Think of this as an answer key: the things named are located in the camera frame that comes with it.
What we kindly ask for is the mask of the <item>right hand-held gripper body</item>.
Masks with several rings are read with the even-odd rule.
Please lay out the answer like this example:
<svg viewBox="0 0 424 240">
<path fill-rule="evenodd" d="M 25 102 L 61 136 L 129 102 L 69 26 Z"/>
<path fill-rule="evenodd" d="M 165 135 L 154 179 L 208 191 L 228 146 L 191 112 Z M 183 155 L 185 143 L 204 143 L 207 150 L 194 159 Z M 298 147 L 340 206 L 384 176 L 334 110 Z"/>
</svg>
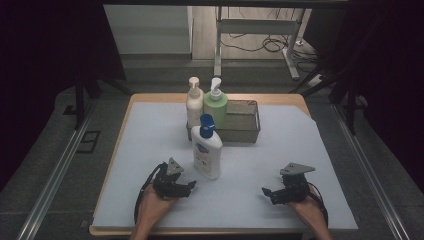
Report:
<svg viewBox="0 0 424 240">
<path fill-rule="evenodd" d="M 315 171 L 314 167 L 289 163 L 280 170 L 285 188 L 275 191 L 277 196 L 286 196 L 288 198 L 287 203 L 302 202 L 310 192 L 305 174 L 313 171 Z"/>
</svg>

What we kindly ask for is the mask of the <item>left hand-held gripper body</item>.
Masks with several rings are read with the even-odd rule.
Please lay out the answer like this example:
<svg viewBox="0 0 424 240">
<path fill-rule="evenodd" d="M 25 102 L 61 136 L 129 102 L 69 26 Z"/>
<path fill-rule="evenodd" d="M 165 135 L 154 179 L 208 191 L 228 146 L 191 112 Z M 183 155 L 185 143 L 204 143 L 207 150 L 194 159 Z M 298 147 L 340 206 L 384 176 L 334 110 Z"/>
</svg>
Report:
<svg viewBox="0 0 424 240">
<path fill-rule="evenodd" d="M 153 188 L 160 198 L 177 198 L 174 191 L 178 188 L 188 188 L 187 185 L 177 184 L 184 169 L 173 159 L 158 165 L 157 173 L 153 180 Z"/>
</svg>

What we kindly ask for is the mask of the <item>white bottle with blue pump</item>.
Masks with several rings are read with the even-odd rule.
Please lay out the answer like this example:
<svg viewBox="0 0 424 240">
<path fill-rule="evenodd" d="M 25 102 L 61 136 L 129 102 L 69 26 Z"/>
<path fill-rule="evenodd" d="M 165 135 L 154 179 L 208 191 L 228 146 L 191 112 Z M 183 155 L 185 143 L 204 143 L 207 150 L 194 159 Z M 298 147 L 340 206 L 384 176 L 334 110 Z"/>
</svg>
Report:
<svg viewBox="0 0 424 240">
<path fill-rule="evenodd" d="M 223 143 L 210 114 L 203 114 L 200 125 L 192 127 L 191 138 L 195 169 L 209 179 L 219 178 Z"/>
</svg>

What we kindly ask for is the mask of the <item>cream pump bottle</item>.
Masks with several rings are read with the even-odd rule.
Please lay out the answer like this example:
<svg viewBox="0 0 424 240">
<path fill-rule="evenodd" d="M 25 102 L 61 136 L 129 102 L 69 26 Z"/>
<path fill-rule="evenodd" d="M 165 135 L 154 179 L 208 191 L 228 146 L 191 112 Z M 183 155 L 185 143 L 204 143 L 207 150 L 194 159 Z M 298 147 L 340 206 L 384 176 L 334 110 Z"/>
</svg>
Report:
<svg viewBox="0 0 424 240">
<path fill-rule="evenodd" d="M 189 79 L 189 92 L 186 99 L 187 124 L 189 128 L 200 124 L 200 116 L 203 114 L 204 92 L 199 87 L 200 79 L 191 77 Z"/>
</svg>

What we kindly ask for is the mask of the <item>green bottle with white pump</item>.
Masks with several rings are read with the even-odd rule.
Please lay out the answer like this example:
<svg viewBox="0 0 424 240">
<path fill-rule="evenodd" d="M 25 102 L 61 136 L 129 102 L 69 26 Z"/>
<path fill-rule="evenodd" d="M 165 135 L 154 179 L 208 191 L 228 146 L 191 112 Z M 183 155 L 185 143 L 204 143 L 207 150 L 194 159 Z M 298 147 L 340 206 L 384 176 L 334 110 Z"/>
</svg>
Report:
<svg viewBox="0 0 424 240">
<path fill-rule="evenodd" d="M 222 80 L 214 77 L 211 81 L 210 91 L 204 95 L 204 113 L 213 117 L 215 126 L 222 128 L 226 121 L 228 97 L 220 89 Z"/>
</svg>

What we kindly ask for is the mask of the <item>person's right hand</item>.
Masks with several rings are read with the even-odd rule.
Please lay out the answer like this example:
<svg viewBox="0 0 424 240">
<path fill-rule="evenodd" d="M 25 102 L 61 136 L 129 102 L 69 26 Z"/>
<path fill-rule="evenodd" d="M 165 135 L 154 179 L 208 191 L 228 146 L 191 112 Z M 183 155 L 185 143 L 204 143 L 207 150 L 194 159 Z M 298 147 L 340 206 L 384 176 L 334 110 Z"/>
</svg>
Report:
<svg viewBox="0 0 424 240">
<path fill-rule="evenodd" d="M 319 198 L 316 191 L 310 186 L 311 196 L 307 196 L 302 202 L 289 202 L 298 218 L 312 230 L 326 229 L 327 223 L 318 203 L 314 197 Z"/>
</svg>

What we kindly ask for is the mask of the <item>person's left hand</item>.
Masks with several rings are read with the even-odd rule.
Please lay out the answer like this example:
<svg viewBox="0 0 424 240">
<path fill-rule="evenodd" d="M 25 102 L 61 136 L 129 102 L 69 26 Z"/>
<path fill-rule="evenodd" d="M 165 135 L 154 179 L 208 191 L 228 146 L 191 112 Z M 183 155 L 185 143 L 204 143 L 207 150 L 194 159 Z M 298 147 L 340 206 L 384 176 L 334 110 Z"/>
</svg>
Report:
<svg viewBox="0 0 424 240">
<path fill-rule="evenodd" d="M 151 229 L 159 222 L 171 207 L 178 201 L 178 198 L 162 199 L 149 184 L 143 193 L 142 201 L 139 205 L 137 227 Z"/>
</svg>

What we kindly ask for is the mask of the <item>white table mat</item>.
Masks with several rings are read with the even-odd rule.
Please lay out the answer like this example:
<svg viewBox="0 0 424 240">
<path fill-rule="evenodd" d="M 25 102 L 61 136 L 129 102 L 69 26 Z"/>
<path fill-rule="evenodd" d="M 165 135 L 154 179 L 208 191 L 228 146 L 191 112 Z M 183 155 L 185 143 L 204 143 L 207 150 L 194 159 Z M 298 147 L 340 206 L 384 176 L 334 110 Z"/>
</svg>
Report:
<svg viewBox="0 0 424 240">
<path fill-rule="evenodd" d="M 172 231 L 265 231 L 303 229 L 296 214 L 274 205 L 263 193 L 282 186 L 280 171 L 289 163 L 312 167 L 306 178 L 321 192 L 333 230 L 357 224 L 347 204 L 316 123 L 294 106 L 262 105 L 261 130 L 253 144 L 227 143 L 221 175 L 210 180 L 194 167 L 182 103 L 135 103 L 102 189 L 90 231 L 100 236 L 128 233 L 141 186 L 161 162 L 174 158 L 184 169 L 181 180 L 195 182 L 157 224 Z"/>
</svg>

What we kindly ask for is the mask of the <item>black tripod stand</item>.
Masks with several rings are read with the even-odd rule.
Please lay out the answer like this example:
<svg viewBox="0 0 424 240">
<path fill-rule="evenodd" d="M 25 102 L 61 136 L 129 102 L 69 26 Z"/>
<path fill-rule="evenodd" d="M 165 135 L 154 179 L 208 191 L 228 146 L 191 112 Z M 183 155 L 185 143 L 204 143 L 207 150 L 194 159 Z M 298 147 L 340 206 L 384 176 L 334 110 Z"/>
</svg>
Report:
<svg viewBox="0 0 424 240">
<path fill-rule="evenodd" d="M 328 99 L 331 104 L 340 104 L 346 98 L 345 109 L 345 125 L 349 132 L 353 135 L 356 134 L 354 122 L 355 111 L 359 109 L 356 103 L 358 96 L 357 84 L 352 77 L 349 76 L 350 70 L 344 69 L 339 72 L 327 75 L 318 84 L 310 87 L 309 89 L 301 92 L 303 97 L 310 96 L 330 85 L 334 85 Z"/>
<path fill-rule="evenodd" d="M 101 80 L 110 86 L 120 90 L 126 95 L 131 96 L 133 91 L 124 85 L 118 83 L 116 80 L 105 76 L 104 74 L 96 74 L 93 77 L 83 77 L 77 75 L 75 77 L 75 107 L 74 114 L 76 115 L 75 129 L 78 130 L 85 119 L 85 104 L 84 93 L 87 92 L 91 98 L 99 98 L 101 96 L 101 89 L 98 81 Z"/>
</svg>

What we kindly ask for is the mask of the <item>white power strip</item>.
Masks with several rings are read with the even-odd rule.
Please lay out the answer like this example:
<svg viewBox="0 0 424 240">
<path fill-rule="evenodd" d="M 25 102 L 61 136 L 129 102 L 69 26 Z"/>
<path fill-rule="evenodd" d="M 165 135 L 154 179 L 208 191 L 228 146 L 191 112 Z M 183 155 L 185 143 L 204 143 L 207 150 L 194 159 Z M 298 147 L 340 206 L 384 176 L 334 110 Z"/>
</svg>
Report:
<svg viewBox="0 0 424 240">
<path fill-rule="evenodd" d="M 321 83 L 323 80 L 325 79 L 325 76 L 318 74 L 315 77 L 313 77 L 308 83 L 307 85 L 309 87 L 314 87 L 316 85 L 318 85 L 319 83 Z"/>
</svg>

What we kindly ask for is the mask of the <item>dark curtain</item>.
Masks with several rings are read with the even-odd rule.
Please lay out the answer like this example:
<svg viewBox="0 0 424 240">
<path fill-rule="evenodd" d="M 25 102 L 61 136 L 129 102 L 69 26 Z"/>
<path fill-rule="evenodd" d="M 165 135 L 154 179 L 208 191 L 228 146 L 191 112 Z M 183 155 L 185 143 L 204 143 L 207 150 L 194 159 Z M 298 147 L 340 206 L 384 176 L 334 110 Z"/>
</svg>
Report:
<svg viewBox="0 0 424 240">
<path fill-rule="evenodd" d="M 383 21 L 356 69 L 364 115 L 424 191 L 424 0 L 380 0 Z M 314 9 L 303 38 L 340 70 L 371 26 L 374 8 Z"/>
<path fill-rule="evenodd" d="M 0 0 L 0 191 L 26 157 L 56 96 L 125 73 L 102 0 Z"/>
</svg>

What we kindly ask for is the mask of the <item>pale grey partition panel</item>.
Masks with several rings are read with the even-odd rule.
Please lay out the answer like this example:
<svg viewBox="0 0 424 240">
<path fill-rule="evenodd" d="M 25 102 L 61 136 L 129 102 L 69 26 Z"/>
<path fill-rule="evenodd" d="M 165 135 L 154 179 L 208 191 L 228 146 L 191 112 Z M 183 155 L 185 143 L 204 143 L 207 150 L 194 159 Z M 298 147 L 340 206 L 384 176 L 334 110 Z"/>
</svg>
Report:
<svg viewBox="0 0 424 240">
<path fill-rule="evenodd" d="M 120 54 L 190 54 L 190 6 L 104 5 Z"/>
</svg>

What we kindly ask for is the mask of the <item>aluminium rail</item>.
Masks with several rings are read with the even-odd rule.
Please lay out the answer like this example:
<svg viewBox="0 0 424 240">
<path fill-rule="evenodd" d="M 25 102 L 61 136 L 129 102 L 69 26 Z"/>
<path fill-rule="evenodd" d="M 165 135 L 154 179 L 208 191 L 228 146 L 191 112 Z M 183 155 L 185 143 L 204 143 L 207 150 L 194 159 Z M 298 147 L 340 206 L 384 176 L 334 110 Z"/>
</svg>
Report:
<svg viewBox="0 0 424 240">
<path fill-rule="evenodd" d="M 353 155 L 358 162 L 359 168 L 364 175 L 366 182 L 376 200 L 385 221 L 395 238 L 395 240 L 410 240 L 404 224 L 396 211 L 392 201 L 389 199 L 386 191 L 383 189 L 373 167 L 371 166 L 368 157 L 366 156 L 362 146 L 357 137 L 349 130 L 342 108 L 339 105 L 331 105 L 340 128 L 347 139 L 348 145 L 353 151 Z"/>
<path fill-rule="evenodd" d="M 90 100 L 86 105 L 85 118 L 82 120 L 80 127 L 73 131 L 71 139 L 68 141 L 65 150 L 61 154 L 46 184 L 29 212 L 16 240 L 34 240 L 70 166 L 83 134 L 92 119 L 96 106 L 97 100 Z"/>
</svg>

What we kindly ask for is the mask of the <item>white metal desk frame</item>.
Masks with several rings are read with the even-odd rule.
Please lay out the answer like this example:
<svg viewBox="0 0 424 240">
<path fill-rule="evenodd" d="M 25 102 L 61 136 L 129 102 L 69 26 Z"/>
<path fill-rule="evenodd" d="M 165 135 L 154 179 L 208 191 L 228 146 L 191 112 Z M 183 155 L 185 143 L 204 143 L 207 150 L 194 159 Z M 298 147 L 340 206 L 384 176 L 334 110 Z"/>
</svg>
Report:
<svg viewBox="0 0 424 240">
<path fill-rule="evenodd" d="M 255 34 L 255 35 L 289 35 L 289 43 L 282 50 L 284 60 L 293 80 L 300 76 L 292 60 L 294 45 L 302 25 L 306 10 L 301 9 L 295 20 L 255 20 L 255 19 L 223 19 L 222 7 L 217 8 L 216 46 L 214 55 L 214 75 L 221 76 L 221 35 L 222 34 Z"/>
</svg>

